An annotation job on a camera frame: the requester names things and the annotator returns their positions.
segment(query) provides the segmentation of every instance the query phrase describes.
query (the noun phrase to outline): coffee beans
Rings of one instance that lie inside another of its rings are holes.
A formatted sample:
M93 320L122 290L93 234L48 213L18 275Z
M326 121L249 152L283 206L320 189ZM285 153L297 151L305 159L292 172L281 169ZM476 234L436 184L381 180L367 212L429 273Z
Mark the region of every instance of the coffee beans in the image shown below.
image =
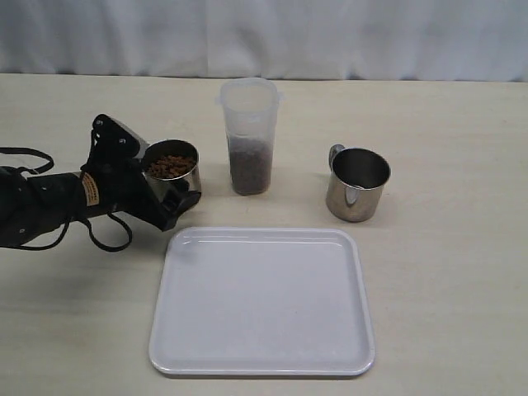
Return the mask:
M185 175L195 165L196 161L191 157L164 155L148 166L147 173L157 179L174 179Z
M273 151L267 142L231 138L229 163L233 189L241 196L260 194L271 181Z

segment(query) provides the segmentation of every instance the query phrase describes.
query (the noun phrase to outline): table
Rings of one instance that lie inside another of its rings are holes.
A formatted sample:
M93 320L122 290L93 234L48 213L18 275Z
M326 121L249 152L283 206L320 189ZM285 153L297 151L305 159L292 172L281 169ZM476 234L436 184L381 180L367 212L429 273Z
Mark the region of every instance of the table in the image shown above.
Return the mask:
M104 112L148 141L199 149L204 196L176 230L345 230L360 249L373 369L354 380L164 378L148 341L175 231L126 217L134 242L121 253L98 250L78 224L53 250L0 251L0 394L526 394L528 84L277 82L285 100L271 189L241 197L229 185L221 83L5 74L1 143L50 153L55 172L73 172ZM393 169L363 224L325 207L334 143L373 149ZM97 235L122 241L107 221L94 222Z

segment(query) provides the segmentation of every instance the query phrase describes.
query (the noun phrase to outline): white curtain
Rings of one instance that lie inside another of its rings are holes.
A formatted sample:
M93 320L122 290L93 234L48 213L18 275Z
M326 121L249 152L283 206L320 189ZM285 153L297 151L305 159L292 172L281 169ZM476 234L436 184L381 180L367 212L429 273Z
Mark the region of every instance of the white curtain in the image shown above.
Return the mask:
M0 71L528 81L528 1L2 0Z

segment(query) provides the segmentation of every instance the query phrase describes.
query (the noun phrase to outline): plastic tray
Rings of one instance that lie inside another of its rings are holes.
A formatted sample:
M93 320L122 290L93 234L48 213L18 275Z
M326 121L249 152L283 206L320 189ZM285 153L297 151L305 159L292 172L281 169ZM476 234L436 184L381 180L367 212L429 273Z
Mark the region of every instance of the plastic tray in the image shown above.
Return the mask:
M335 229L184 229L167 250L149 355L167 375L367 371L356 244Z

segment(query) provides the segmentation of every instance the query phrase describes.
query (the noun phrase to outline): metal cup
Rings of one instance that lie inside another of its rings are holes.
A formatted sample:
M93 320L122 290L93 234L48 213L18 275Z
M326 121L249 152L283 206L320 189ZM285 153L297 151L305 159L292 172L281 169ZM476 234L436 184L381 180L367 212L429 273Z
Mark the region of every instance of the metal cup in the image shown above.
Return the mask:
M146 172L151 163L167 155L191 157L196 161L196 165L185 175L172 179L160 179ZM165 201L169 195L173 194L182 196L182 194L193 191L201 192L200 173L198 172L198 150L184 140L172 139L151 144L145 151L141 163L147 183L160 202Z
M339 219L360 222L370 219L390 178L390 166L378 154L364 148L330 148L332 175L327 207Z

